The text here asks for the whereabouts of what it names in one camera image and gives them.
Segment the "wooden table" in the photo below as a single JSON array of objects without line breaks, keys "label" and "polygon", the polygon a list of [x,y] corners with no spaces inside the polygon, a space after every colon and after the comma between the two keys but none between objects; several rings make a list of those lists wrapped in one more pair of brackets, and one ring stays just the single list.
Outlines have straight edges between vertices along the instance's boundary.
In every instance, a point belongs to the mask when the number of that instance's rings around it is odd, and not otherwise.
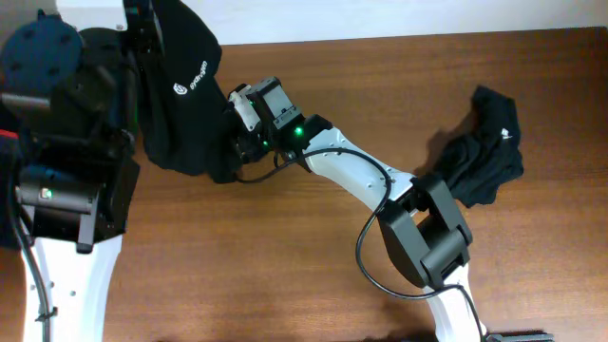
[{"label": "wooden table", "polygon": [[[475,86],[517,101],[525,174],[495,204],[464,210],[471,285],[493,331],[545,329],[608,340],[608,33],[569,29],[225,47],[228,91],[275,75],[307,114],[404,171],[424,172],[470,128]],[[116,265],[104,341],[356,341],[433,331],[425,303],[399,301],[353,258],[367,208],[289,169],[259,185],[142,174]],[[272,162],[247,167],[259,175]],[[0,253],[0,340],[17,341],[25,303],[15,253]],[[417,291],[377,228],[370,271]]]}]

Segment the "cable connector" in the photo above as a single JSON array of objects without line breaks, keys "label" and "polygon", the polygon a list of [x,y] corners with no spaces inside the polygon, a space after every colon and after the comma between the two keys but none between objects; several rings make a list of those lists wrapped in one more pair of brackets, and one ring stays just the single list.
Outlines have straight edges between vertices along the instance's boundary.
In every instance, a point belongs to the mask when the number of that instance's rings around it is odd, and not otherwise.
[{"label": "cable connector", "polygon": [[57,307],[53,307],[53,311],[50,313],[41,313],[38,318],[36,318],[36,322],[43,322],[50,320],[53,316],[57,315]]}]

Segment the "black bracket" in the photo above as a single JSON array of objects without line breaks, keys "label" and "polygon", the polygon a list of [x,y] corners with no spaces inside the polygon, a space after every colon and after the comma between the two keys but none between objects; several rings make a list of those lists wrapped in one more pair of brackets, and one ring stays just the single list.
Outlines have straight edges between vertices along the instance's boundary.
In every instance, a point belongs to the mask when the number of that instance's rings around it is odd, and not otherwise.
[{"label": "black bracket", "polygon": [[[465,219],[444,181],[436,175],[412,179],[398,200],[389,200],[378,215],[390,261],[409,282],[437,290],[458,266],[470,260],[473,241]],[[416,212],[428,212],[419,224]]]},{"label": "black bracket", "polygon": [[53,307],[53,311],[50,313],[41,313],[38,318],[36,318],[36,322],[44,322],[50,320],[53,316],[57,315],[57,307]]},{"label": "black bracket", "polygon": [[32,219],[29,236],[73,241],[77,253],[90,254],[95,243],[125,232],[139,172],[127,156],[86,164],[78,174],[29,165],[20,173],[16,192]]}]

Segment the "logo on fabric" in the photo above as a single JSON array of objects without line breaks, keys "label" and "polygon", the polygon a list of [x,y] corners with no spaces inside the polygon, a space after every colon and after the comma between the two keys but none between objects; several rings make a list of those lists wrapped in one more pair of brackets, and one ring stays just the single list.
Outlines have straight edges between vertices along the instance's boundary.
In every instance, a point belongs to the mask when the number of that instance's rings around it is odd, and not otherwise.
[{"label": "logo on fabric", "polygon": [[185,95],[188,92],[188,88],[183,85],[174,84],[173,90],[175,90],[178,95]]},{"label": "logo on fabric", "polygon": [[501,134],[503,135],[503,140],[507,140],[507,139],[513,138],[513,137],[511,137],[509,135],[509,131],[506,128],[503,128],[503,131],[501,132]]},{"label": "logo on fabric", "polygon": [[205,76],[206,73],[207,73],[207,61],[204,61],[204,62],[202,62],[202,65],[200,66],[200,74],[194,78],[194,81],[192,81],[192,83],[190,84],[190,89],[194,90],[197,87],[197,84],[200,82],[200,80],[202,80],[202,78]]}]

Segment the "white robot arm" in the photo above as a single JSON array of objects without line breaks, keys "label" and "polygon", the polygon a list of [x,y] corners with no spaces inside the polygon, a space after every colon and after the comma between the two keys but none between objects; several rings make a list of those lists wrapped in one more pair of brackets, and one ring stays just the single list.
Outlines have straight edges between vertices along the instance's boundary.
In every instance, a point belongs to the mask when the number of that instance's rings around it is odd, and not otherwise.
[{"label": "white robot arm", "polygon": [[[124,1],[112,0],[100,6],[90,4],[84,0],[57,2],[64,20],[78,29],[127,29]],[[105,14],[100,15],[92,8]],[[158,25],[153,13],[151,18],[151,26]],[[75,88],[86,93],[87,85],[83,89],[80,85]],[[103,94],[98,88],[93,89],[96,89],[95,95]],[[375,286],[391,295],[427,299],[439,342],[507,341],[498,339],[498,335],[486,338],[485,326],[476,316],[468,285],[467,246],[472,242],[472,235],[442,181],[433,177],[415,179],[365,153],[325,119],[305,118],[285,95],[277,78],[265,79],[253,86],[242,85],[231,93],[229,100],[243,120],[237,145],[249,161],[255,162],[273,149],[286,163],[298,162],[308,171],[336,182],[373,211],[380,222],[391,261],[424,293],[393,292],[367,273],[360,258],[357,259],[359,266]],[[49,110],[45,105],[48,102],[36,98],[3,94],[2,101],[15,110]],[[45,127],[41,125],[40,129],[44,131]],[[99,139],[96,143],[103,143],[92,144],[91,148],[100,145],[108,148],[94,150],[94,153],[112,156],[109,161],[104,159],[109,164],[107,170],[84,174],[78,171],[83,167],[75,165],[76,179],[55,177],[48,170],[42,173],[25,170],[20,175],[20,186],[9,191],[24,208],[20,228],[23,242],[30,251],[23,253],[28,286],[26,342],[102,341],[109,281],[121,251],[126,212],[139,173],[139,166],[130,160],[127,151],[132,139],[124,132],[124,129],[114,131],[112,141],[93,137]],[[117,136],[122,136],[118,145]],[[52,151],[53,156],[66,155],[62,148],[66,146],[62,144]],[[66,162],[62,157],[50,160],[51,163]],[[424,227],[416,226],[411,217],[426,210],[432,219],[426,219]],[[35,260],[39,272],[30,269],[29,256]],[[41,313],[40,293],[45,294],[48,301],[46,313]],[[50,322],[48,333],[41,321]],[[549,337],[508,341],[550,341]]]},{"label": "white robot arm", "polygon": [[[304,159],[305,164],[302,166],[312,173],[336,182],[363,201],[372,211],[375,211],[379,205],[385,205],[383,199],[388,190],[386,175],[390,177],[388,201],[405,206],[408,203],[404,203],[404,199],[410,200],[411,194],[422,195],[414,189],[412,184],[414,177],[411,174],[390,167],[365,153],[352,144],[338,128],[332,127],[323,119],[319,117],[304,119],[299,108],[294,106],[285,95],[277,78],[268,78],[253,86],[242,86],[231,94],[230,99],[244,122],[243,131],[247,137],[243,137],[243,140],[254,141],[258,136],[260,148],[270,146],[279,151],[287,161]],[[344,149],[344,152],[333,151],[334,149]],[[364,154],[374,163],[347,151]],[[448,217],[443,219],[456,216],[462,227],[441,232],[442,229],[427,227],[428,234],[425,236],[416,233],[418,228],[412,225],[413,221],[410,220],[410,217],[418,212],[417,208],[403,210],[402,217],[387,218],[390,222],[384,222],[383,216],[394,213],[383,213],[379,215],[379,219],[387,249],[399,271],[410,281],[415,277],[416,280],[412,282],[423,287],[425,294],[435,294],[437,290],[441,291],[447,285],[455,285],[462,286],[463,291],[471,297],[468,286],[468,254],[464,252],[463,256],[461,250],[466,249],[472,237],[454,199],[442,181],[439,182],[437,189],[434,190],[439,194],[437,200],[446,202],[433,203],[434,209],[439,211],[436,214]],[[416,232],[406,232],[407,229],[415,229]],[[409,239],[409,242],[401,244],[399,238]],[[419,266],[408,265],[407,261],[401,260],[408,257],[419,257],[412,260],[418,262]],[[436,275],[431,275],[433,271],[429,269],[437,265],[442,265],[442,269]],[[478,322],[474,308],[470,307],[462,293],[440,292],[430,297],[428,303],[435,318],[436,335],[440,342],[482,340],[486,333],[485,326]]]}]

